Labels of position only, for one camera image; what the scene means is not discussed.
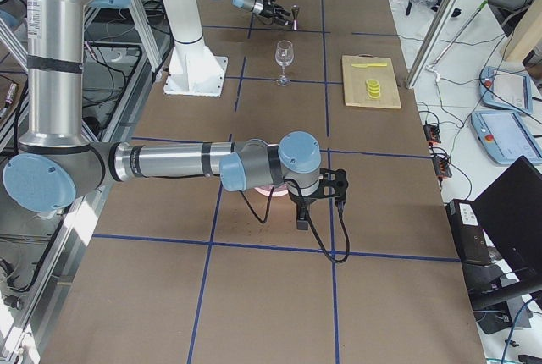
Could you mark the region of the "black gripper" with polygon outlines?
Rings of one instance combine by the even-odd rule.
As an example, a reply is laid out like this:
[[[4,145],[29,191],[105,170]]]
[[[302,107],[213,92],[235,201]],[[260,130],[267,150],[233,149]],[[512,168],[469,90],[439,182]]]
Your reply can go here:
[[[321,199],[333,199],[340,216],[344,213],[348,181],[344,169],[319,169],[318,174],[289,177],[289,197],[296,204],[296,228],[309,230],[310,206]]]
[[[266,19],[273,19],[276,25],[289,25],[290,21],[279,16],[290,16],[290,12],[278,5],[276,0],[257,0],[257,14]]]

